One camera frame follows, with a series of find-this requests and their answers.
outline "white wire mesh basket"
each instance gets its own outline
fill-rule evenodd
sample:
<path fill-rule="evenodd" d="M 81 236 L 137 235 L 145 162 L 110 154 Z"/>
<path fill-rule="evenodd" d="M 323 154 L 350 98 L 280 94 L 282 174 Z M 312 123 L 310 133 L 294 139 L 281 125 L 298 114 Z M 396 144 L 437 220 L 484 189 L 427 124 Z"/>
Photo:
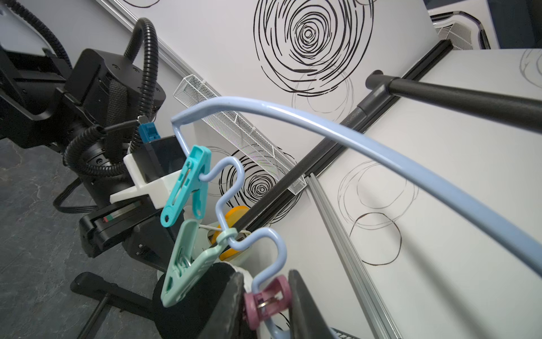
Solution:
<path fill-rule="evenodd" d="M 181 81 L 173 97 L 184 106 L 191 107 L 207 99 L 215 98 L 217 95 L 204 81 L 201 81 L 195 75 L 189 75 Z M 218 112 L 202 120 L 277 181 L 281 180 L 295 166 L 277 146 L 273 145 L 239 112 Z M 296 195 L 305 186 L 307 186 L 307 182 L 300 177 L 288 190 Z"/>

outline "plastic clip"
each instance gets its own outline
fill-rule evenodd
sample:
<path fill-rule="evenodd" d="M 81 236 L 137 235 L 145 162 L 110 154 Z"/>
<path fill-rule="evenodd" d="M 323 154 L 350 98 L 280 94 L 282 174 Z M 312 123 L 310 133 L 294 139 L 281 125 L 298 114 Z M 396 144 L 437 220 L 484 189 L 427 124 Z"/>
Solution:
<path fill-rule="evenodd" d="M 164 307 L 181 301 L 226 248 L 228 238 L 237 236 L 236 229 L 226 229 L 216 239 L 217 246 L 203 251 L 190 263 L 198 228 L 199 222 L 194 219 L 185 220 L 180 227 L 160 294 Z"/>
<path fill-rule="evenodd" d="M 138 126 L 139 136 L 143 143 L 148 143 L 150 141 L 160 139 L 160 134 L 156 130 L 154 123 L 146 123 Z"/>
<path fill-rule="evenodd" d="M 192 211 L 197 219 L 203 219 L 207 207 L 207 190 L 209 184 L 199 179 L 200 174 L 207 174 L 211 167 L 211 151 L 207 147 L 192 147 L 190 156 L 186 159 L 179 179 L 162 210 L 160 222 L 164 227 L 173 225 L 183 210 L 192 192 Z"/>
<path fill-rule="evenodd" d="M 260 326 L 260 322 L 272 315 L 286 310 L 292 301 L 292 291 L 285 276 L 278 276 L 260 293 L 245 293 L 244 304 L 247 311 L 247 322 L 251 330 Z"/>

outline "mint green clothespin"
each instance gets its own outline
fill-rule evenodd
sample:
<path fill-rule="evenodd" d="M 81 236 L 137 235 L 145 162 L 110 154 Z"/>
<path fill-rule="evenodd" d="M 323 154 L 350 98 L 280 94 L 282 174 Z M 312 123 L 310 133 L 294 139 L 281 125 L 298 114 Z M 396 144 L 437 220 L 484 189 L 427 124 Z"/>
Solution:
<path fill-rule="evenodd" d="M 194 145 L 160 214 L 162 226 L 171 227 L 177 221 L 191 194 L 192 212 L 196 218 L 203 219 L 209 183 L 199 180 L 199 175 L 209 173 L 210 167 L 211 151 L 207 147 Z"/>
<path fill-rule="evenodd" d="M 194 219 L 185 220 L 180 227 L 160 295 L 164 307 L 171 307 L 181 301 L 226 248 L 228 238 L 237 237 L 237 230 L 228 228 L 216 239 L 217 246 L 203 251 L 190 264 L 198 227 L 199 222 Z"/>

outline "black tripod leg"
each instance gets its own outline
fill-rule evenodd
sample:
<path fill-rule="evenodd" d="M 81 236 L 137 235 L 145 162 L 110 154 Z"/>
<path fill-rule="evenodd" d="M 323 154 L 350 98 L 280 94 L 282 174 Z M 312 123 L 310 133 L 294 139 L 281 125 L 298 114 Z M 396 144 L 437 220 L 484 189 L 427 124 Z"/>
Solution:
<path fill-rule="evenodd" d="M 100 316 L 100 313 L 104 309 L 105 305 L 109 302 L 111 298 L 111 295 L 109 293 L 106 293 L 102 300 L 100 300 L 100 303 L 96 308 L 94 309 L 94 312 L 92 312 L 91 317 L 87 320 L 87 323 L 85 324 L 85 327 L 81 330 L 79 335 L 77 336 L 77 339 L 86 339 L 88 334 L 90 333 L 92 326 L 94 326 L 94 323 L 96 320 L 98 320 L 98 317 Z"/>
<path fill-rule="evenodd" d="M 94 273 L 81 273 L 72 281 L 69 288 L 72 292 L 96 299 L 100 302 L 94 312 L 92 312 L 81 333 L 79 333 L 78 339 L 86 338 L 92 325 L 100 316 L 100 312 L 107 304 L 153 320 L 152 301 L 150 299 L 123 289 L 117 284 L 108 283 L 101 276 L 97 276 Z"/>

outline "circle drawing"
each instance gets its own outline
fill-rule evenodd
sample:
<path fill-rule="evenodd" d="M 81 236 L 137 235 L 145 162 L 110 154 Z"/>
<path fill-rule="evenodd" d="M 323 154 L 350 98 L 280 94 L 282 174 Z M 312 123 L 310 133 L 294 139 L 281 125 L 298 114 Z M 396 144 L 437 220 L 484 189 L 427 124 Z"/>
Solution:
<path fill-rule="evenodd" d="M 401 230 L 384 213 L 365 213 L 359 216 L 356 222 L 366 219 L 381 219 L 382 222 L 390 222 L 393 227 L 390 225 L 390 227 L 366 229 L 355 225 L 352 226 L 349 236 L 358 249 L 361 260 L 372 266 L 391 264 L 399 257 L 401 252 L 403 245 Z"/>
<path fill-rule="evenodd" d="M 542 50 L 525 50 L 521 56 L 519 70 L 525 80 L 542 88 Z"/>
<path fill-rule="evenodd" d="M 418 197 L 419 188 L 376 161 L 354 167 L 337 192 L 339 212 L 360 258 L 373 266 L 394 262 L 403 238 L 397 221 Z"/>
<path fill-rule="evenodd" d="M 312 97 L 303 93 L 293 93 L 291 106 L 298 110 L 322 114 L 331 121 L 341 122 L 352 112 L 354 106 L 354 86 L 352 81 L 344 73 L 341 76 L 344 81 L 337 86 L 332 94 Z M 307 89 L 309 86 L 309 82 L 299 82 L 295 89 Z"/>
<path fill-rule="evenodd" d="M 362 2 L 259 0 L 254 44 L 267 78 L 307 97 L 334 91 L 358 67 L 371 40 L 374 1 Z"/>
<path fill-rule="evenodd" d="M 160 2 L 160 0 L 122 0 L 125 3 L 127 3 L 130 6 L 137 7 L 137 8 L 150 8 L 157 3 Z"/>
<path fill-rule="evenodd" d="M 275 186 L 276 179 L 264 171 L 258 164 L 256 164 L 252 159 L 243 154 L 241 151 L 236 150 L 232 154 L 227 151 L 216 147 L 216 146 L 207 146 L 213 154 L 219 155 L 219 158 L 224 156 L 234 156 L 241 161 L 245 172 L 244 185 L 235 196 L 227 202 L 227 206 L 233 208 L 236 206 L 247 206 L 251 208 L 255 203 L 257 203 L 270 189 Z M 295 160 L 292 156 L 287 153 L 284 153 L 290 160 L 295 163 Z M 220 175 L 214 178 L 211 181 L 213 187 L 209 189 L 209 195 L 211 196 L 222 196 L 231 186 L 235 183 L 237 179 L 237 169 L 233 166 L 228 166 L 222 170 Z M 292 199 L 288 204 L 286 204 L 271 220 L 271 223 L 276 223 L 282 220 L 288 212 L 295 206 L 298 202 L 301 194 L 297 194 L 294 199 Z"/>

